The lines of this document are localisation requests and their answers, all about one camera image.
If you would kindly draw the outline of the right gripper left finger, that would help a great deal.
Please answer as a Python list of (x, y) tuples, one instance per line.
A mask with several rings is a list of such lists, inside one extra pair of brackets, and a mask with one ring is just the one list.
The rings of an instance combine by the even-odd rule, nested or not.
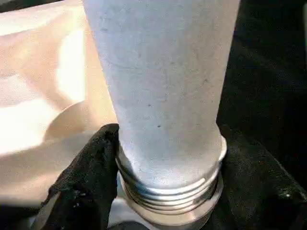
[(106, 230), (117, 196), (119, 125), (102, 126), (49, 188), (42, 230)]

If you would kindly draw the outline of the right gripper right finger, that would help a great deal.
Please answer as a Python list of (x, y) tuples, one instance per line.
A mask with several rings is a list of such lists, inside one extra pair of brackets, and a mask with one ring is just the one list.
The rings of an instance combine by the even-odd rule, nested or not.
[(227, 141), (217, 230), (305, 230), (307, 193), (256, 140), (221, 127)]

